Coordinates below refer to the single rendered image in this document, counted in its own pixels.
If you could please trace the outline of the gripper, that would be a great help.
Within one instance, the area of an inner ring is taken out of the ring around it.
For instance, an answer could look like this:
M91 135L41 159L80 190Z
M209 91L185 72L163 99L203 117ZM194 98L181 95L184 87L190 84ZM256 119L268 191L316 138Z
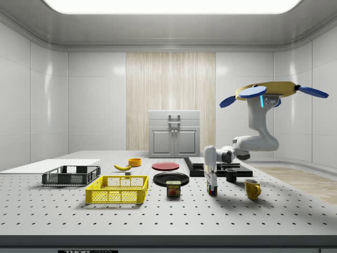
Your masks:
M211 188L215 188L217 186L217 175L214 171L206 172L205 178Z

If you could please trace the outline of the black stove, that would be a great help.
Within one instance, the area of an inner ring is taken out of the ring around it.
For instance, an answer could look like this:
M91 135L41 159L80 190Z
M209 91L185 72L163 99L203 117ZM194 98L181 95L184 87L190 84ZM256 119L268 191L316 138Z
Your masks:
M187 167L190 171L190 177L203 177L204 176L204 158L203 157L190 157L184 158ZM240 165L239 163L217 163L217 172L218 177L225 176L225 169L235 169L237 171L238 177L252 177L253 171Z

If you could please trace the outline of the flat-sided can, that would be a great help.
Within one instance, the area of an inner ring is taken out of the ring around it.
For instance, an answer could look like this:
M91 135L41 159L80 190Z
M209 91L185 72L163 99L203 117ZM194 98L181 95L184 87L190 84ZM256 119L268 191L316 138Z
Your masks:
M168 197L179 197L181 195L181 181L166 181Z

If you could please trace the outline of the yellow mug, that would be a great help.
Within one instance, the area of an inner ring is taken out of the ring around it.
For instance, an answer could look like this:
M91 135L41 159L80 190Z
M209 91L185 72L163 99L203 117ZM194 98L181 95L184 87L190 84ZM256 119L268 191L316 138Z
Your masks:
M256 200L261 194L260 182L254 179L246 179L244 184L247 197Z

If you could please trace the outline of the red plate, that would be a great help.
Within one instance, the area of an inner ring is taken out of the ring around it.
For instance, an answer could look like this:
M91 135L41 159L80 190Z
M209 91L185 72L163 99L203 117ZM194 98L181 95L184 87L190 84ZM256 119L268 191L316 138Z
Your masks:
M152 168L158 171L173 171L180 167L178 163L175 162L157 162L152 164Z

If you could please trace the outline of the black plate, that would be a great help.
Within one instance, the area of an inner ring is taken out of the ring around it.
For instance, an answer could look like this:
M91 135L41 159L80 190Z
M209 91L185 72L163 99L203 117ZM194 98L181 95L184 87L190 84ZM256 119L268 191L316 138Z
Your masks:
M189 177L179 172L163 172L153 177L153 182L161 187L166 187L167 181L180 181L181 186L184 186L189 183Z

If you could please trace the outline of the white cabinet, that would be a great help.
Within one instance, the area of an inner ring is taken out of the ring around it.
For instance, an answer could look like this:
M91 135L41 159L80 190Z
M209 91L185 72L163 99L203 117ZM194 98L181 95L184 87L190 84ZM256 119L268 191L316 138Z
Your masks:
M199 110L149 110L150 158L200 156Z

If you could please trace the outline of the yellow basket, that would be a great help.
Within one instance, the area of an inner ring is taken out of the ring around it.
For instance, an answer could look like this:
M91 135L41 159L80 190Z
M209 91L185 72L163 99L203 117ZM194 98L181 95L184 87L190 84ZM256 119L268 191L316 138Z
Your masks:
M86 203L143 203L148 176L101 176L85 189Z

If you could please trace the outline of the drone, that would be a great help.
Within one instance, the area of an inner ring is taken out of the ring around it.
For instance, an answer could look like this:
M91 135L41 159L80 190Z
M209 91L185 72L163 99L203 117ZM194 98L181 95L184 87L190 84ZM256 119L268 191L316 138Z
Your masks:
M251 84L239 88L236 90L234 96L230 96L225 100L223 100L220 103L220 107L221 108L227 107L232 103L234 103L235 100L245 101L246 99L250 99L256 96L262 96L264 94L286 97L295 94L297 91L325 99L329 96L327 93L323 91L311 87L296 85L295 83L290 81L279 81L279 82L272 81L272 82Z

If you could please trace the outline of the dark grey basket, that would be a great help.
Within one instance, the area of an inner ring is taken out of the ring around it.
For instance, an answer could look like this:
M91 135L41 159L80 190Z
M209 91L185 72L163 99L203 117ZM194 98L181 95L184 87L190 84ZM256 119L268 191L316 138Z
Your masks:
M49 186L85 186L98 178L100 166L60 166L42 174L42 184Z

